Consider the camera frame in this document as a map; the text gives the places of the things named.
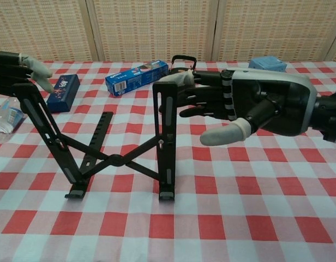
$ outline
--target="water bottle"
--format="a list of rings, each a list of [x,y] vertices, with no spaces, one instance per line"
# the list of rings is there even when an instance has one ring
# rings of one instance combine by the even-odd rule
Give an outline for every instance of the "water bottle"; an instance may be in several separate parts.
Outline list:
[[[17,98],[10,97],[4,101],[0,106],[0,144],[9,141],[25,118]]]

